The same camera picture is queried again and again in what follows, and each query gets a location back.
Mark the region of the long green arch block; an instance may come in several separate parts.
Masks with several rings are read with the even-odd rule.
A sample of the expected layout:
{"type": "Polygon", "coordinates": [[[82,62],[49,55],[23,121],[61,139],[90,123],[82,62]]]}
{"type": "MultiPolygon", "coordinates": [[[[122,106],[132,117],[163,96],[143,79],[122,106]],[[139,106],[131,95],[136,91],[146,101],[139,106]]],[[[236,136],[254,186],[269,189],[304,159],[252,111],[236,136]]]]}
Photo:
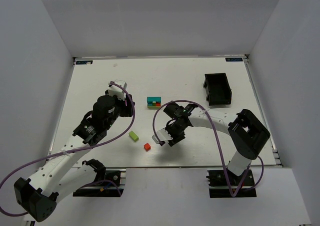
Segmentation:
{"type": "Polygon", "coordinates": [[[148,109],[159,109],[161,107],[161,104],[159,105],[147,105],[148,109]]]}

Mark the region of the teal arch block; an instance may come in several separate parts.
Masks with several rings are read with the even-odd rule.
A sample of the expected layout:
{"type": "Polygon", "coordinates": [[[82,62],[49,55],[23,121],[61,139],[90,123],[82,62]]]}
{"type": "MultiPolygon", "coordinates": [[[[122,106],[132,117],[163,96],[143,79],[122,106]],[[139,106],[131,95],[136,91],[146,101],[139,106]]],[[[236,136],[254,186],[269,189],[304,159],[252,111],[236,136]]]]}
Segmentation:
{"type": "Polygon", "coordinates": [[[161,99],[161,97],[151,97],[151,96],[148,96],[148,97],[146,98],[146,101],[147,101],[148,104],[149,104],[149,103],[153,103],[153,102],[155,102],[155,103],[161,103],[162,99],[161,99]]]}

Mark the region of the green rectangular block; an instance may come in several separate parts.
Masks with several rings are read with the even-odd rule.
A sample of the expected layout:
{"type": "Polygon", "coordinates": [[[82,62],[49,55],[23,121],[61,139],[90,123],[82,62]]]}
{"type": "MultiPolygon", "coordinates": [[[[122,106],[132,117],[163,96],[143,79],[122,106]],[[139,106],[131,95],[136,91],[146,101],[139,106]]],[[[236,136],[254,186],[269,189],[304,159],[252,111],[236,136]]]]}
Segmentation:
{"type": "Polygon", "coordinates": [[[137,135],[135,132],[133,132],[133,131],[130,131],[130,132],[129,132],[129,137],[130,137],[134,142],[136,142],[136,141],[139,140],[138,135],[137,135]]]}

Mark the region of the black plastic bin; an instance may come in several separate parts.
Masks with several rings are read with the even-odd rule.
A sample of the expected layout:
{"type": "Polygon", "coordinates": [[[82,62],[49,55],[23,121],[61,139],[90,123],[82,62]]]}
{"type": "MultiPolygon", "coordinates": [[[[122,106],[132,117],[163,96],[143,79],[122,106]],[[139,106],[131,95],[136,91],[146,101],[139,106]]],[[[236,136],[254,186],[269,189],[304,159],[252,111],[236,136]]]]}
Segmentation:
{"type": "Polygon", "coordinates": [[[203,88],[210,106],[231,104],[232,90],[226,73],[205,74],[203,88]]]}

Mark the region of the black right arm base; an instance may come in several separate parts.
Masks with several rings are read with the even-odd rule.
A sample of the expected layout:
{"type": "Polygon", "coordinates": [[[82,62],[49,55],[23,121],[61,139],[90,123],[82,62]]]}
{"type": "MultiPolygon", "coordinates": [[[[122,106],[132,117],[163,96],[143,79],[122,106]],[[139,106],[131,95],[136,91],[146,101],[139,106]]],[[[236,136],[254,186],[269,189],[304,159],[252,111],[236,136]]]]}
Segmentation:
{"type": "MultiPolygon", "coordinates": [[[[227,172],[232,192],[235,193],[244,173],[241,176],[236,176],[229,171],[227,172]]],[[[224,171],[222,169],[208,170],[206,178],[209,185],[210,198],[232,198],[227,185],[224,171]]],[[[253,173],[251,170],[249,170],[244,181],[241,184],[241,188],[239,189],[236,197],[257,197],[256,189],[250,189],[254,185],[255,180],[253,177],[253,173]]]]}

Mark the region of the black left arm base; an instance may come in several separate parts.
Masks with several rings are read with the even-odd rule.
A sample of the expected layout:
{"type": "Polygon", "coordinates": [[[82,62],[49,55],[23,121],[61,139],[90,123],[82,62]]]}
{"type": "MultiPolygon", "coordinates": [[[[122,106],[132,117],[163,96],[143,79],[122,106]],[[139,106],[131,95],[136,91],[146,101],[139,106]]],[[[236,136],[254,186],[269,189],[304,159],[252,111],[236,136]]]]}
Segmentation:
{"type": "Polygon", "coordinates": [[[104,177],[77,189],[73,197],[121,197],[126,183],[125,169],[107,169],[104,177]]]}

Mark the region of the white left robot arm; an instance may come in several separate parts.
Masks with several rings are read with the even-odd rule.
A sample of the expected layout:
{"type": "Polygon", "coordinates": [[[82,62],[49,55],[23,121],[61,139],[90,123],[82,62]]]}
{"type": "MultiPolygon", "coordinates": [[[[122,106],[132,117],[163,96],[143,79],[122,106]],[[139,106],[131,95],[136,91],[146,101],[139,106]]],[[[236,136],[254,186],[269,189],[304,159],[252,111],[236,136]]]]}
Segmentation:
{"type": "Polygon", "coordinates": [[[135,104],[130,94],[107,90],[98,97],[73,131],[60,152],[27,179],[14,183],[16,200],[35,221],[46,220],[57,204],[69,194],[86,185],[107,181],[106,167],[97,159],[84,160],[73,173],[70,169],[106,137],[119,117],[133,118],[135,104]]]}

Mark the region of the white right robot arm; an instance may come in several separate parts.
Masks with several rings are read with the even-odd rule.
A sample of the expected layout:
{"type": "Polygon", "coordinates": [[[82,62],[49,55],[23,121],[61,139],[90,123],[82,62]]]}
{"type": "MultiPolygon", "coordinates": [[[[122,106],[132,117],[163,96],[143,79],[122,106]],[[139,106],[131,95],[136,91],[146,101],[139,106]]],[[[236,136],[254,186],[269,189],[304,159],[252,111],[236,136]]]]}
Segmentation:
{"type": "Polygon", "coordinates": [[[195,103],[185,107],[175,102],[169,103],[163,110],[170,117],[165,128],[154,134],[158,143],[173,146],[185,139],[184,131],[188,127],[215,129],[231,137],[235,154],[227,164],[227,172],[241,176],[247,167],[256,160],[271,134],[259,119],[248,109],[229,114],[209,109],[205,110],[195,103]]]}

